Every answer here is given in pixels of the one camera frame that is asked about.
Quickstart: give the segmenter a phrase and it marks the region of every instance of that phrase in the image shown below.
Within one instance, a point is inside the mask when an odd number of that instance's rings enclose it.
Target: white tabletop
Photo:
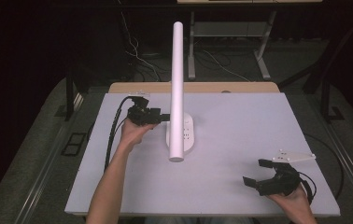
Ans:
[[[91,139],[72,188],[65,212],[86,215],[104,171],[113,118],[126,93],[105,96]],[[169,93],[152,93],[148,107],[169,113]],[[130,101],[124,104],[122,120]],[[283,93],[185,93],[185,112],[194,120],[195,143],[183,162],[170,162],[165,143],[166,124],[149,131],[127,164],[121,214],[123,216],[247,216],[272,217],[282,210],[252,188],[243,176],[257,180],[275,175],[258,165],[279,149],[311,153]],[[112,154],[119,142],[116,134]],[[309,175],[318,193],[312,203],[316,217],[339,216],[316,161],[292,166]]]

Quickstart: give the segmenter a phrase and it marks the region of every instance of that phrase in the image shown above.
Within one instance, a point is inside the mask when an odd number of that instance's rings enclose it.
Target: gray carpet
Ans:
[[[266,50],[263,59],[274,82],[279,82],[304,69],[313,63],[326,47],[326,41],[290,41],[272,42]],[[261,81],[261,75],[252,50],[258,46],[254,39],[239,39],[228,45],[214,44],[200,40],[196,43],[196,81],[244,81],[214,63],[212,57],[204,52],[211,52],[223,67],[251,81]],[[162,81],[170,79],[171,60],[169,56],[153,54],[147,49],[145,59],[156,64],[156,70]],[[133,81],[153,81],[156,79],[151,67],[137,66]],[[325,131],[324,123],[318,115],[318,95],[305,95],[301,91],[304,78],[289,85],[283,91],[287,94],[289,103],[301,128],[307,134],[306,140],[317,155],[317,162],[331,190],[336,193],[340,187],[341,173],[336,158],[328,147],[334,149],[330,137]],[[88,134],[101,105],[108,87],[92,87],[83,95],[83,103],[69,122],[63,117],[54,117],[60,106],[65,104],[64,82],[62,81],[51,93],[48,101],[38,115],[33,127],[27,134],[21,149],[10,166],[0,185],[0,223],[84,223],[82,217],[67,215],[64,212],[70,189],[72,188],[84,147],[76,157],[60,155],[71,133]],[[332,89],[331,105],[337,106],[344,120],[332,122],[332,127],[341,139],[344,147],[353,160],[353,109],[343,95]],[[26,217],[19,216],[24,203],[30,196],[30,189],[37,184],[38,174],[44,164],[49,163],[51,151],[55,148],[56,156],[51,161],[43,188],[39,189],[35,200]],[[319,223],[353,223],[353,185],[345,175],[345,183],[339,199],[340,217],[319,218]],[[261,223],[288,223],[284,217],[258,218]]]

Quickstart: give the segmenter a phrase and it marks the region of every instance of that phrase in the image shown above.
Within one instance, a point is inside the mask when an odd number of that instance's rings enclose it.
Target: hand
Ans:
[[[125,145],[130,152],[136,144],[142,141],[144,134],[156,126],[157,124],[138,126],[132,123],[130,119],[126,119],[121,127],[120,145]]]
[[[273,194],[267,197],[276,202],[292,222],[296,224],[317,223],[311,212],[310,204],[308,203],[307,195],[302,185],[299,185],[299,187],[288,196]]]

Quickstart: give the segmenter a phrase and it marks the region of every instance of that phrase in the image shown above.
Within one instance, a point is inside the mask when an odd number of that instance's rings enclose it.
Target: white tube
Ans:
[[[174,23],[171,80],[170,161],[183,161],[183,24]]]

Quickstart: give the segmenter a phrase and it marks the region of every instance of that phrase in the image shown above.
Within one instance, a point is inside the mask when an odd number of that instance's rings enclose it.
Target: dark background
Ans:
[[[351,3],[334,0],[324,1],[321,7],[281,10],[272,41],[340,40],[353,25]],[[223,13],[203,11],[199,16],[219,20],[233,14]],[[170,24],[189,19],[187,11],[130,11],[127,15],[128,24],[134,25],[131,32],[160,50],[169,50],[165,46],[171,43],[171,35],[166,35],[172,32]],[[79,91],[129,79],[124,46],[125,30],[117,11],[60,8],[47,1],[0,1],[0,181],[44,101],[68,72]],[[353,105],[353,35],[327,78]]]

